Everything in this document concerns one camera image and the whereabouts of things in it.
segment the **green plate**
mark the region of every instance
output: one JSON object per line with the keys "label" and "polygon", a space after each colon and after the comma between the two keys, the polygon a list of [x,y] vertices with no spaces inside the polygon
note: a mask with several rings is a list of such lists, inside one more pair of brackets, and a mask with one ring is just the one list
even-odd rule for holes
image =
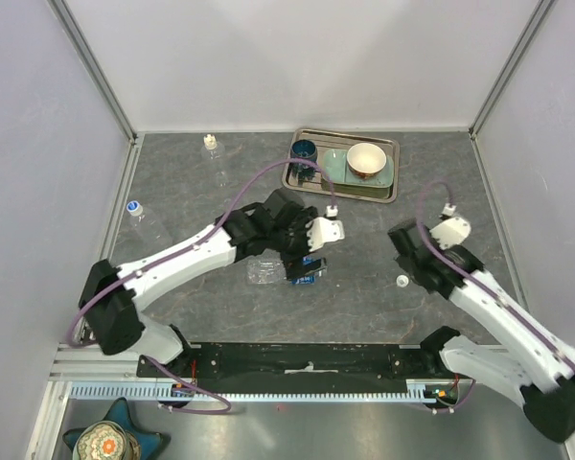
{"label": "green plate", "polygon": [[362,179],[351,172],[347,165],[347,151],[345,149],[326,150],[322,159],[322,166],[328,173],[330,180],[335,184],[387,189],[394,182],[394,160],[388,155],[386,157],[387,161],[383,169],[370,179]]}

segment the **white bowl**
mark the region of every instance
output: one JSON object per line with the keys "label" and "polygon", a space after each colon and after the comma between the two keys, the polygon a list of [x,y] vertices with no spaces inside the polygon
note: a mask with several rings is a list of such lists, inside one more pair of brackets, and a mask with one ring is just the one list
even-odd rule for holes
{"label": "white bowl", "polygon": [[375,144],[363,142],[355,144],[347,151],[349,169],[362,179],[370,179],[378,174],[387,163],[385,152]]}

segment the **crushed plastic bottle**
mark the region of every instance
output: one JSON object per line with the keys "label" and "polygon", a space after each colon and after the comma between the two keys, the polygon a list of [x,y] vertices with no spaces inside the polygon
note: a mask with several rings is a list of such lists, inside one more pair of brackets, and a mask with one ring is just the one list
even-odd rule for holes
{"label": "crushed plastic bottle", "polygon": [[173,245],[173,238],[149,206],[143,207],[138,201],[130,201],[126,208],[130,214],[130,225],[150,251],[157,252]]}
{"label": "crushed plastic bottle", "polygon": [[[313,257],[303,258],[306,265],[313,262]],[[312,285],[315,280],[323,275],[325,270],[319,270],[312,275],[303,276],[297,280],[291,280],[293,285]],[[250,259],[247,261],[247,281],[252,285],[270,285],[286,282],[286,270],[283,263],[278,259]]]}

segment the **star-shaped dish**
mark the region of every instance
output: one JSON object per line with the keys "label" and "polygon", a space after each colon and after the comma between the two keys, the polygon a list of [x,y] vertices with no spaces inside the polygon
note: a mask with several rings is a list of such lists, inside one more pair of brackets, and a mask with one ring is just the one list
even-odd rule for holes
{"label": "star-shaped dish", "polygon": [[[145,431],[136,426],[130,416],[130,410],[127,406],[126,398],[116,400],[106,412],[103,421],[113,422],[119,425],[123,430],[130,432],[141,446],[141,460],[154,460],[158,458],[162,450],[169,443],[170,438],[166,434]],[[62,439],[71,451],[74,451],[75,445],[82,434],[87,430],[85,428],[74,428],[66,431]]]}

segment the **gray floor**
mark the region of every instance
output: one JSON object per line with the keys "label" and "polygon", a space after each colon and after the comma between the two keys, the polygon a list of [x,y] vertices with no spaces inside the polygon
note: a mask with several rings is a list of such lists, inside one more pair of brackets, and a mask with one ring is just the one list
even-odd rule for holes
{"label": "gray floor", "polygon": [[[70,402],[63,429],[99,421],[110,402]],[[518,408],[476,388],[454,415],[432,416],[383,403],[249,403],[243,415],[170,414],[149,402],[130,403],[145,429],[168,433],[163,459],[284,460],[561,460]],[[69,459],[59,441],[55,460]]]}
{"label": "gray floor", "polygon": [[[339,199],[346,239],[324,248],[329,270],[312,286],[251,285],[245,261],[200,277],[160,298],[147,312],[174,323],[191,340],[285,342],[417,343],[439,326],[450,325],[479,343],[494,340],[470,317],[439,295],[420,287],[398,288],[402,274],[387,230],[414,216],[416,200],[430,180],[445,177],[461,214],[472,223],[467,247],[511,291],[492,213],[467,133],[374,133],[401,145],[399,195],[390,204]],[[129,193],[164,220],[175,242],[211,223],[254,172],[285,158],[289,133],[234,133],[218,138],[227,159],[216,165],[200,154],[201,134],[147,135]],[[281,186],[281,171],[270,172],[242,204],[264,200]],[[430,224],[445,197],[440,190],[426,206]],[[328,198],[303,194],[323,209]],[[112,261],[148,256],[123,220]]]}
{"label": "gray floor", "polygon": [[[386,236],[413,216],[418,192],[444,176],[460,212],[473,225],[469,248],[511,291],[510,278],[483,183],[465,133],[386,133],[401,144],[399,197],[389,205],[339,202],[346,240],[324,250],[327,276],[312,286],[252,286],[244,266],[232,265],[194,280],[149,308],[192,340],[416,343],[443,324],[479,341],[492,338],[438,295],[395,285],[401,274]],[[229,152],[219,170],[199,155],[201,135],[149,135],[130,191],[160,214],[175,240],[186,239],[219,216],[241,184],[267,162],[287,155],[290,134],[219,136]],[[280,186],[280,171],[264,177],[245,202],[264,200]],[[328,199],[303,195],[309,204]],[[431,198],[434,222],[445,198]],[[124,221],[114,263],[147,256]],[[110,402],[70,401],[62,430],[100,420]],[[401,459],[559,460],[564,447],[540,436],[519,409],[478,387],[456,414],[432,416],[384,403],[249,403],[244,413],[209,417],[169,414],[153,403],[132,402],[143,428],[169,433],[166,459]],[[68,452],[58,443],[55,459]]]}

